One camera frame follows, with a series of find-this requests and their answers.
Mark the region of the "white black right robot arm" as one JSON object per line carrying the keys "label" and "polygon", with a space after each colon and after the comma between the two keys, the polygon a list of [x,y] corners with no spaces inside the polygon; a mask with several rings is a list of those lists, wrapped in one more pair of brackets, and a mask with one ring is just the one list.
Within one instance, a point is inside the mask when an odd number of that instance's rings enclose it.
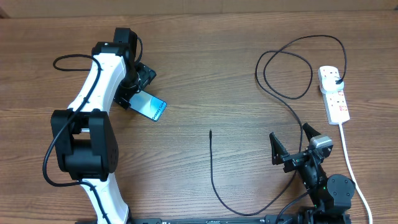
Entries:
{"label": "white black right robot arm", "polygon": [[[329,157],[333,149],[332,139],[303,125],[308,139],[308,147],[302,152],[289,154],[274,133],[269,138],[272,149],[272,163],[283,164],[284,172],[298,172],[306,192],[286,205],[277,215],[266,215],[266,223],[351,223],[346,211],[351,208],[351,200],[356,184],[349,177],[341,174],[327,176],[321,163]],[[309,196],[313,206],[300,207],[295,214],[285,211],[301,198]]]}

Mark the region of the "white charger plug adapter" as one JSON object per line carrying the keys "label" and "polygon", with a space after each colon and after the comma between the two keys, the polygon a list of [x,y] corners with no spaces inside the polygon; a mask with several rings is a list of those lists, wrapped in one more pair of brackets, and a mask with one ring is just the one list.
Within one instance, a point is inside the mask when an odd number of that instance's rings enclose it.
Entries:
{"label": "white charger plug adapter", "polygon": [[343,81],[340,81],[340,77],[326,77],[321,76],[320,79],[320,91],[323,94],[334,93],[337,91],[343,90],[345,84]]}

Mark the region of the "blue Galaxy smartphone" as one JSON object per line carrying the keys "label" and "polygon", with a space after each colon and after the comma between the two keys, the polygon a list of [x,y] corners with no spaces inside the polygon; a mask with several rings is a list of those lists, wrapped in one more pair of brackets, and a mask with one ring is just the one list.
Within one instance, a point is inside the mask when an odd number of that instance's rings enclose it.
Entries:
{"label": "blue Galaxy smartphone", "polygon": [[129,100],[130,108],[145,117],[158,121],[167,107],[167,103],[144,91],[134,94]]}

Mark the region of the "white power strip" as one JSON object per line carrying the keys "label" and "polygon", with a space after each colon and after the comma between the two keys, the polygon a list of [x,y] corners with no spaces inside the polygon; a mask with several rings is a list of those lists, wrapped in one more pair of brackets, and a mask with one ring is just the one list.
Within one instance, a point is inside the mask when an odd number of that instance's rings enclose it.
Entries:
{"label": "white power strip", "polygon": [[[321,76],[340,77],[340,74],[336,67],[322,66],[318,69],[319,85]],[[322,96],[329,124],[339,125],[350,120],[348,106],[343,90],[329,94],[322,94]]]}

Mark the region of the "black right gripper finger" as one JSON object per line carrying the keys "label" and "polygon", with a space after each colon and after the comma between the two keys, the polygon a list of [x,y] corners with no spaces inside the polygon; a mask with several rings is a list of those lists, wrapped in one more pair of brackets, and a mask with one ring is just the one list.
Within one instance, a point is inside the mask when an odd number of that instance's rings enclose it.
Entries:
{"label": "black right gripper finger", "polygon": [[313,138],[319,138],[321,135],[318,131],[316,131],[313,127],[311,127],[308,123],[305,123],[303,125],[303,130],[305,132],[305,135],[310,142]]}
{"label": "black right gripper finger", "polygon": [[269,135],[272,151],[272,164],[279,165],[284,162],[285,157],[289,156],[289,152],[283,146],[283,144],[278,140],[274,133]]}

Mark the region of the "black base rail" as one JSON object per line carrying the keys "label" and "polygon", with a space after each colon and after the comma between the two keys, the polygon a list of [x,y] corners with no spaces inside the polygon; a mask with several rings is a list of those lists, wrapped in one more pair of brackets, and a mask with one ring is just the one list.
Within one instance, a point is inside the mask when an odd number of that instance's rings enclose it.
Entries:
{"label": "black base rail", "polygon": [[352,224],[349,215],[342,217],[331,217],[326,215],[314,215],[310,220],[303,215],[282,215],[276,220],[276,215],[266,215],[264,218],[214,218],[214,219],[179,219],[179,220],[161,220],[160,218],[128,218],[128,224]]}

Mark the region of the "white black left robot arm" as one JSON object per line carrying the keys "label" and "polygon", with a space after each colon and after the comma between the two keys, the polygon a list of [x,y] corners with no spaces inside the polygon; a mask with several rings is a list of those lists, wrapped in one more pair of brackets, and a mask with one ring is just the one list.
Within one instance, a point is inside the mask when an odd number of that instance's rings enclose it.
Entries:
{"label": "white black left robot arm", "polygon": [[156,73],[141,62],[142,40],[117,27],[112,42],[98,42],[78,96],[51,116],[53,140],[44,157],[44,179],[54,187],[80,185],[97,214],[96,223],[133,223],[116,181],[119,149],[109,119],[113,102],[124,109]]}

